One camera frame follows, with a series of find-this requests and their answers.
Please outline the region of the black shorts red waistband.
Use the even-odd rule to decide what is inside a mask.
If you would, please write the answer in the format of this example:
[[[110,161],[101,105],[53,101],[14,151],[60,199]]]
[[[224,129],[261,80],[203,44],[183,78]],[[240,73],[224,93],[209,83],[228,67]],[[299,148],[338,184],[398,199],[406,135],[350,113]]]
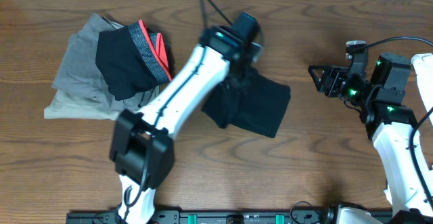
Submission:
[[[95,64],[118,101],[172,81],[164,37],[143,20],[100,32]]]

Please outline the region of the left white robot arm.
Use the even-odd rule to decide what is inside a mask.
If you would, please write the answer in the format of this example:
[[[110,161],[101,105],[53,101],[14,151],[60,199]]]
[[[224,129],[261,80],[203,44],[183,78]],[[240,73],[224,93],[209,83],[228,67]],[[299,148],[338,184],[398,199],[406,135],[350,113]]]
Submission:
[[[205,96],[239,64],[251,40],[226,26],[207,28],[191,56],[163,92],[134,113],[120,113],[109,157],[122,185],[116,223],[147,223],[156,188],[175,161],[174,140]]]

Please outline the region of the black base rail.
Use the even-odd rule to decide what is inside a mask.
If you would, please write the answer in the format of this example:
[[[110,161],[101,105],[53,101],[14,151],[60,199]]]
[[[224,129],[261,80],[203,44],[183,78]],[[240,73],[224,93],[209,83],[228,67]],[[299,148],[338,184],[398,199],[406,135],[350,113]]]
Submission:
[[[184,212],[159,210],[149,224],[278,224],[318,223],[320,210],[298,209],[293,212]],[[66,224],[120,223],[115,210],[99,213],[68,213]]]

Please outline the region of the black t-shirt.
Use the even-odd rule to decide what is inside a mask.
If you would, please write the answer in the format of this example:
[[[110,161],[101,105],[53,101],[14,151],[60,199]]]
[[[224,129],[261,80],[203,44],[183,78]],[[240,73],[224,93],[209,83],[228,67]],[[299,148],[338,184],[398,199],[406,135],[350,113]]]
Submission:
[[[222,129],[234,125],[274,138],[291,99],[291,89],[249,67],[240,80],[228,77],[208,96],[202,111]]]

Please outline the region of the grey folded shorts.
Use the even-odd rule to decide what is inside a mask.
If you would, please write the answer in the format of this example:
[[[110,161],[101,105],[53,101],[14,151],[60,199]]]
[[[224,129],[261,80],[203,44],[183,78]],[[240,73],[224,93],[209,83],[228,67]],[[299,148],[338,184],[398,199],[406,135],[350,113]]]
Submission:
[[[102,31],[113,31],[123,25],[92,14],[77,33],[70,36],[68,47],[53,81],[57,90],[51,104],[44,109],[44,118],[81,118],[116,120],[124,109],[136,112],[159,93],[157,85],[149,91],[117,101],[96,66],[97,43]]]

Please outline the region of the white garment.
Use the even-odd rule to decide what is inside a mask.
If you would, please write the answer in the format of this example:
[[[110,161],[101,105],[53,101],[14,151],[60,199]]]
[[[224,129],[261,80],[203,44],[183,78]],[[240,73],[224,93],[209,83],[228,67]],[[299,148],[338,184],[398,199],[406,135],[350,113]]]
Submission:
[[[373,146],[384,166],[388,188],[385,191],[393,212],[416,208],[432,215],[432,171],[429,170],[419,140],[419,127],[432,119],[432,54],[411,58],[417,75],[417,87],[428,113],[416,123],[380,124],[373,136]]]

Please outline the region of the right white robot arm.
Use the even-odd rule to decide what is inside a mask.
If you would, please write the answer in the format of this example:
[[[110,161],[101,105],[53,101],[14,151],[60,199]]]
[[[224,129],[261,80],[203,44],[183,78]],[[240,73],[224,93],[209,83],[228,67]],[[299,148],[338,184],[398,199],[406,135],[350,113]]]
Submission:
[[[359,113],[367,136],[382,161],[392,205],[390,223],[432,222],[432,170],[419,142],[419,128],[432,112],[416,120],[412,109],[402,105],[409,75],[417,75],[424,105],[432,105],[432,54],[405,58],[382,53],[370,79],[366,63],[354,58],[350,66],[309,66],[317,90],[339,97]]]

